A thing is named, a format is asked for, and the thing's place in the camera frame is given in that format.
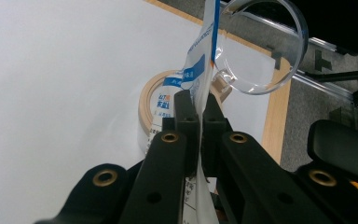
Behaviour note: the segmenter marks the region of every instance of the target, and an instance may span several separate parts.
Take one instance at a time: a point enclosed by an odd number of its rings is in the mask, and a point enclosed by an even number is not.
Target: white backdrop
[[[141,89],[199,31],[142,0],[0,1],[0,223],[54,217],[88,169],[140,161]],[[225,115],[260,141],[268,99],[233,92]]]

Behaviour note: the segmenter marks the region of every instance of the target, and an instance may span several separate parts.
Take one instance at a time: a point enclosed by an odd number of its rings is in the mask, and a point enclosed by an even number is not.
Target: metal bolt
[[[229,139],[236,143],[245,143],[246,141],[248,141],[248,138],[241,133],[234,133],[229,137]]]
[[[336,179],[323,170],[310,170],[309,176],[314,182],[326,187],[334,187],[337,184]]]
[[[161,140],[166,143],[173,143],[179,139],[179,135],[176,133],[165,133],[161,136]]]
[[[117,177],[118,174],[116,171],[105,169],[98,172],[94,178],[92,178],[92,183],[97,187],[106,187],[115,183]]]

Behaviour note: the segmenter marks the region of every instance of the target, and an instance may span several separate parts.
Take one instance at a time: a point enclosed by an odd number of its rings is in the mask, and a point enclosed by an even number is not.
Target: gray floor
[[[160,0],[172,7],[202,19],[204,1],[202,0]],[[331,63],[331,70],[315,69],[315,52],[320,51],[322,57]],[[336,73],[358,70],[358,56],[348,54],[341,55],[329,49],[309,44],[300,70],[314,73]],[[358,80],[336,83],[349,91],[358,90]],[[330,96],[309,85],[292,79],[290,100],[287,112],[284,140],[282,146],[281,167],[288,171],[295,171],[298,166],[310,162],[307,155],[307,138],[310,125],[318,119],[330,119],[330,112],[339,110],[346,118],[355,114],[358,118],[358,110],[353,109],[350,102]]]

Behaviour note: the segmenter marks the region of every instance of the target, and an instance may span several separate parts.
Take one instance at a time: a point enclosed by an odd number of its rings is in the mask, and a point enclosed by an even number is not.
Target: wooden edge
[[[145,1],[164,10],[170,11],[171,13],[184,19],[202,25],[202,21],[200,19],[190,16],[174,7],[161,3],[158,0]],[[281,162],[284,128],[286,125],[287,107],[289,105],[289,93],[290,81],[269,95],[268,110],[261,145],[277,163]]]

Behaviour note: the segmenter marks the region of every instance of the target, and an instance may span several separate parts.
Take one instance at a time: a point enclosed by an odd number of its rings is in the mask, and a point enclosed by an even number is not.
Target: masking tape roll
[[[139,98],[139,104],[138,104],[138,118],[139,118],[140,127],[142,128],[142,130],[146,135],[149,134],[150,127],[153,121],[152,112],[150,111],[150,103],[151,103],[153,92],[162,85],[162,82],[164,81],[164,78],[166,76],[173,74],[175,71],[176,70],[165,71],[152,77],[145,84],[144,88],[141,91],[141,96]],[[231,93],[232,91],[231,87],[227,88],[227,83],[225,82],[225,80],[223,80],[221,77],[218,77],[217,79],[213,80],[210,91],[214,95],[214,97],[216,97],[220,109],[223,109],[222,102]]]

